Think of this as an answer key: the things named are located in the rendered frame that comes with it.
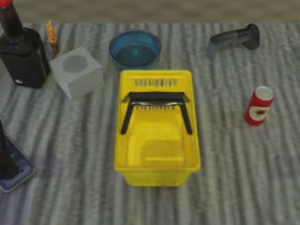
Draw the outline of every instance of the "background wall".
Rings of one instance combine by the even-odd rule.
[[[22,22],[295,22],[300,0],[13,0]]]

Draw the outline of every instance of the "table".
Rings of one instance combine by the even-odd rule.
[[[26,24],[40,32],[45,24]],[[0,118],[37,167],[0,193],[1,225],[273,225],[300,221],[300,24],[259,24],[255,51],[230,48],[209,62],[210,36],[246,24],[54,24],[60,51],[84,46],[105,87],[71,102],[50,76],[40,90],[13,85],[0,65]],[[193,74],[202,168],[181,187],[131,187],[114,171],[119,72],[108,54],[115,33],[157,34],[157,69]],[[46,46],[49,59],[53,58]],[[274,90],[265,123],[243,111],[259,85]]]

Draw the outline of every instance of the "gray cube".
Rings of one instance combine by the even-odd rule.
[[[103,86],[101,65],[84,48],[76,48],[50,62],[53,76],[71,100]]]

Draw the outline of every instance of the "red can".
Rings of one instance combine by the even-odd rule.
[[[273,99],[274,94],[271,88],[257,87],[245,112],[245,121],[253,126],[261,125],[268,114]]]

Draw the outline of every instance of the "yellow basket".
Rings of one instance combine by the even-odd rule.
[[[200,168],[192,76],[121,72],[115,170],[134,186],[179,186]]]

